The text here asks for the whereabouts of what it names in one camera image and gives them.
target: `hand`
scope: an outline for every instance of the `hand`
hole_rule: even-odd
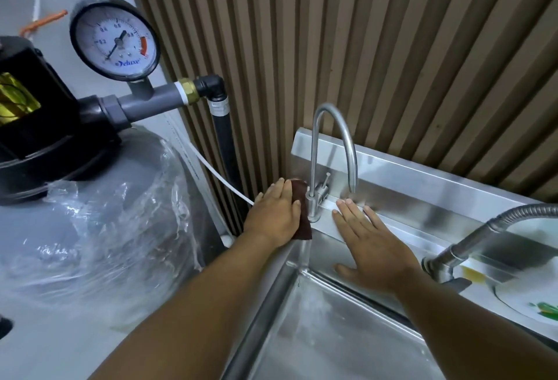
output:
[[[292,201],[291,181],[279,179],[255,198],[244,222],[244,234],[264,236],[278,248],[295,234],[300,222],[300,201]]]
[[[351,200],[338,200],[341,211],[333,211],[333,220],[347,243],[357,269],[337,264],[341,277],[379,292],[395,293],[406,276],[421,275],[422,269],[413,252],[401,242],[368,206],[364,212]]]

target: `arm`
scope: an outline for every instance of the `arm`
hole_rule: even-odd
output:
[[[413,252],[367,206],[338,201],[333,218],[357,269],[339,275],[394,294],[449,380],[554,378],[558,354],[424,273]]]
[[[291,199],[283,179],[260,193],[233,247],[137,326],[90,380],[218,379],[265,263],[298,228],[300,202]]]

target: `sink basin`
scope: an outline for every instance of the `sink basin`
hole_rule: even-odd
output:
[[[336,277],[328,256],[348,252],[318,231],[295,244],[224,379],[444,378],[395,299]]]

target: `brown cloth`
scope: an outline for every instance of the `brown cloth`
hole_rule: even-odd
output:
[[[293,239],[310,240],[312,239],[312,228],[308,221],[308,208],[306,208],[306,188],[307,184],[304,180],[291,179],[292,183],[292,201],[297,199],[300,201],[300,225],[295,232]]]

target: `wooden slat wall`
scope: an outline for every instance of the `wooden slat wall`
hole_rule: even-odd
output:
[[[218,73],[244,193],[288,173],[296,129],[341,109],[355,143],[558,200],[558,0],[137,0],[170,80]],[[205,104],[184,109],[220,172]],[[329,117],[322,131],[338,135]],[[234,231],[228,190],[208,175]]]

